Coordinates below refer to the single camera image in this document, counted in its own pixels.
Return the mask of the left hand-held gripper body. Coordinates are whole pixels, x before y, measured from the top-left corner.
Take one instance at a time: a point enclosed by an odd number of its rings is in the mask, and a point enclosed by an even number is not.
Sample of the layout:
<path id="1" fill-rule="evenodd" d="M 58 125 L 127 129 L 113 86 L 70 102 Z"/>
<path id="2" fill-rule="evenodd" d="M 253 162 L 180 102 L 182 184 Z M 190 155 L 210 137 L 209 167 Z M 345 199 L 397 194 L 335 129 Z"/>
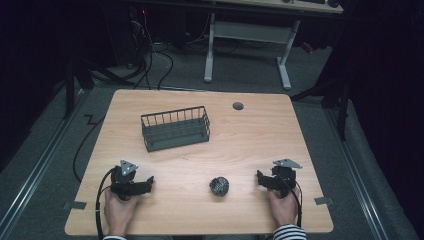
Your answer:
<path id="1" fill-rule="evenodd" d="M 132 197 L 131 185 L 133 184 L 137 168 L 136 164 L 121 159 L 120 165 L 116 165 L 112 169 L 111 191 L 123 201 L 128 201 Z"/>

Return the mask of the metal floor rail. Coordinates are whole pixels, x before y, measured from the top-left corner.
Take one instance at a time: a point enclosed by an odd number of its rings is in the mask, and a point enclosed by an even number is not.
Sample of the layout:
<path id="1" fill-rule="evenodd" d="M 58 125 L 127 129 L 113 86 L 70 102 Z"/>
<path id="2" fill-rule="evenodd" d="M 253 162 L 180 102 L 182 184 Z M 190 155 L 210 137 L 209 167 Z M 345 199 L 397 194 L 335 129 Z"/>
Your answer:
<path id="1" fill-rule="evenodd" d="M 380 219 L 374 201 L 372 200 L 366 185 L 360 175 L 360 172 L 355 164 L 353 155 L 345 140 L 343 140 L 338 132 L 337 120 L 332 110 L 323 110 L 330 128 L 335 135 L 338 145 L 344 156 L 345 165 L 347 168 L 348 176 L 350 178 L 353 189 L 357 195 L 362 212 L 366 218 L 368 226 L 374 236 L 375 240 L 389 240 L 386 229 Z"/>
<path id="2" fill-rule="evenodd" d="M 65 91 L 60 91 L 31 127 L 30 134 L 0 173 L 0 240 L 7 240 L 37 189 L 75 112 L 89 95 L 79 90 L 71 112 L 65 114 Z"/>

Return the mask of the white-framed wooden desk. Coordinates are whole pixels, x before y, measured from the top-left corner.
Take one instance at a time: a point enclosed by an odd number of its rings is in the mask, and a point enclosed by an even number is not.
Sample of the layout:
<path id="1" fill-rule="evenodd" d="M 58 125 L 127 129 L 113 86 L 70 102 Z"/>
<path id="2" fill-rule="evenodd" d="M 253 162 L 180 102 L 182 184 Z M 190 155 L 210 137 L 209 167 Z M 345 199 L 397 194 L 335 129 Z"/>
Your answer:
<path id="1" fill-rule="evenodd" d="M 236 7 L 261 7 L 269 10 L 285 10 L 289 13 L 313 13 L 341 15 L 344 9 L 337 0 L 208 0 L 210 5 L 233 4 Z M 213 79 L 214 41 L 216 38 L 246 40 L 282 44 L 282 55 L 276 58 L 281 82 L 285 90 L 292 88 L 286 68 L 286 61 L 297 35 L 300 19 L 292 20 L 287 27 L 259 23 L 242 23 L 239 20 L 216 20 L 215 14 L 209 16 L 208 52 L 205 62 L 204 81 Z"/>

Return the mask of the person's left hand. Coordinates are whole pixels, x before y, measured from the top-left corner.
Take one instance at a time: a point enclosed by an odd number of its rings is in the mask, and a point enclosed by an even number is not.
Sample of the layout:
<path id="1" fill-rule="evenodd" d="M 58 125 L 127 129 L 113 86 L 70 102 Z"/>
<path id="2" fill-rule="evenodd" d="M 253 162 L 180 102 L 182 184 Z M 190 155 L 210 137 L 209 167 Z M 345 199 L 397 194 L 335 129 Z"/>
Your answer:
<path id="1" fill-rule="evenodd" d="M 134 211 L 141 197 L 132 197 L 128 201 L 121 200 L 110 190 L 105 191 L 104 214 L 109 226 L 108 235 L 126 236 Z"/>

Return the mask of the black metal stand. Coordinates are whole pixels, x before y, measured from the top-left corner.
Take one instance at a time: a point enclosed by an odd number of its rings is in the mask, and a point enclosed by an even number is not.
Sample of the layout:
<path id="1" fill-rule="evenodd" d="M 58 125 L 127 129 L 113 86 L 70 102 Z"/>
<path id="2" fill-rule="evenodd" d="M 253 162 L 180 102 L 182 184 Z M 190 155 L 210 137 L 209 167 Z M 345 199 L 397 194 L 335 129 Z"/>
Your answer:
<path id="1" fill-rule="evenodd" d="M 338 118 L 336 121 L 336 129 L 339 137 L 345 141 L 345 124 L 348 116 L 347 107 L 349 90 L 349 80 L 331 80 L 291 96 L 290 99 L 292 101 L 299 101 L 308 96 L 322 95 L 323 99 L 321 100 L 321 106 L 323 108 L 333 108 L 337 106 Z"/>
<path id="2" fill-rule="evenodd" d="M 66 106 L 64 118 L 69 118 L 74 110 L 75 82 L 78 82 L 83 90 L 92 90 L 94 81 L 91 78 L 90 71 L 95 70 L 108 79 L 119 84 L 131 85 L 131 82 L 124 80 L 118 75 L 107 70 L 105 67 L 81 57 L 71 57 L 66 67 Z"/>

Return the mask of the black patterned ball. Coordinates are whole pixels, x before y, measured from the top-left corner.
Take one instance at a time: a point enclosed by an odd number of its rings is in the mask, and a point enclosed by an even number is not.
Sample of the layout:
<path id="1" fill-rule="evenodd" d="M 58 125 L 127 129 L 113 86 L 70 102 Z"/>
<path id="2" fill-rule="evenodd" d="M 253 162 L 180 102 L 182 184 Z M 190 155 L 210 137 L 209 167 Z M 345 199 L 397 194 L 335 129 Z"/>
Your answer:
<path id="1" fill-rule="evenodd" d="M 224 197 L 229 191 L 229 181 L 225 177 L 216 177 L 209 183 L 211 192 L 215 196 Z"/>

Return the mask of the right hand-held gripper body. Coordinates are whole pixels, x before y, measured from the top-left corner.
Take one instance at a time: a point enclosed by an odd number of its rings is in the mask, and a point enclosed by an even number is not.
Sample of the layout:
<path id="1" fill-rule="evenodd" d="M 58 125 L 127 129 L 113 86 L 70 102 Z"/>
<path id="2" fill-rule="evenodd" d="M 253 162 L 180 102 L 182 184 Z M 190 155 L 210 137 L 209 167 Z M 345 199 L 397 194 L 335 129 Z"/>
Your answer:
<path id="1" fill-rule="evenodd" d="M 275 160 L 273 164 L 271 171 L 276 181 L 276 190 L 284 198 L 296 187 L 296 169 L 302 169 L 303 166 L 288 158 Z"/>

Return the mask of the person's right hand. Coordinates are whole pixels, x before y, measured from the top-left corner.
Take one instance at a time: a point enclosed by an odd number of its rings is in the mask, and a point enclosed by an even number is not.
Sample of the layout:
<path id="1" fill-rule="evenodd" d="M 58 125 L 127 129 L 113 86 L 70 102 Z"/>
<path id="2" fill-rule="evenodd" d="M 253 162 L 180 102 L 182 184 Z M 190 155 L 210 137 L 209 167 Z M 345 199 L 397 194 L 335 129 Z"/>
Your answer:
<path id="1" fill-rule="evenodd" d="M 270 201 L 270 208 L 273 218 L 278 227 L 296 224 L 298 215 L 298 203 L 296 198 L 299 196 L 299 190 L 293 189 L 293 193 L 287 194 L 284 198 L 278 198 L 273 190 L 267 190 Z"/>

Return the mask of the black computer tower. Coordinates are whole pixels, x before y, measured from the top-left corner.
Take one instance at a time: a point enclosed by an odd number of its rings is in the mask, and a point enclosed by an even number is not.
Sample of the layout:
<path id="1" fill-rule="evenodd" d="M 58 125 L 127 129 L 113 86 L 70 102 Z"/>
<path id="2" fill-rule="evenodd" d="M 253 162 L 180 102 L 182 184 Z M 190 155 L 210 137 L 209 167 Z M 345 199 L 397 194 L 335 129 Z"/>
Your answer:
<path id="1" fill-rule="evenodd" d="M 148 45 L 141 10 L 113 2 L 102 8 L 117 65 L 140 66 Z"/>

